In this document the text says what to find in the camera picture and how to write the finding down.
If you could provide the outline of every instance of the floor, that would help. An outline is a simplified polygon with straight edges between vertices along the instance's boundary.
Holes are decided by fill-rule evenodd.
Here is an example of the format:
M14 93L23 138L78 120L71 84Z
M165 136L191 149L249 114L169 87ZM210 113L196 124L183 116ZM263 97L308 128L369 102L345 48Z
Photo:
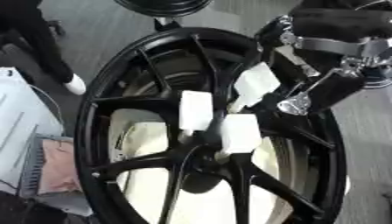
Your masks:
M199 16L199 20L185 22L252 35L295 4L293 0L215 0L209 11L201 13L215 19ZM127 44L152 33L150 18L110 0L46 0L42 9L48 18L62 21L67 30L67 36L59 39L64 59L87 82ZM60 102L71 136L80 97L68 94L44 75L36 78ZM392 87L360 92L334 111L345 137L353 185L337 223L391 223L389 201L383 194L392 193Z

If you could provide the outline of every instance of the black pants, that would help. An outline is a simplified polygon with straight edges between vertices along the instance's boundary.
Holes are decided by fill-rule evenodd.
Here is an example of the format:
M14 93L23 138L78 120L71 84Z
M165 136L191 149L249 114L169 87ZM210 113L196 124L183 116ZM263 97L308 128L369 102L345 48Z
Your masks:
M38 4L39 0L0 0L0 30L17 30L33 48L44 71L55 80L68 83L73 72L61 58Z

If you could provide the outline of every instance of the white sneaker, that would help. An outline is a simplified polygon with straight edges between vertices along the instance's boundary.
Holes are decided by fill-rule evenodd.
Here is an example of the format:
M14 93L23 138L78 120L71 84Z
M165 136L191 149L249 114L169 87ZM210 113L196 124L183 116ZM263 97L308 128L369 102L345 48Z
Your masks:
M64 86L75 95L84 95L86 93L86 84L78 75L74 74L70 82L65 83Z
M346 190L345 190L345 195L347 195L351 190L351 180L350 177L346 177Z

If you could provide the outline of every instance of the white container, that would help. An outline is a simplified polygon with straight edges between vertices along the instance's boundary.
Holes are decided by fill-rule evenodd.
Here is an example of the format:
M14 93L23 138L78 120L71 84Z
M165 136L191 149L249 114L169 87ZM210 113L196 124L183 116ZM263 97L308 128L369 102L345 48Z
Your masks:
M26 151L36 134L60 136L63 127L15 68L0 67L0 191L16 194Z

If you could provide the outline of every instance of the pink cloth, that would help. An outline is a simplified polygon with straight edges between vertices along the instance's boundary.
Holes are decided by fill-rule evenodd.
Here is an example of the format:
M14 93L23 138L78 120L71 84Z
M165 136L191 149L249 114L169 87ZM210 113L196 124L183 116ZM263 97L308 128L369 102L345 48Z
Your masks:
M74 165L74 145L69 142L43 140L45 164L39 194L81 191Z

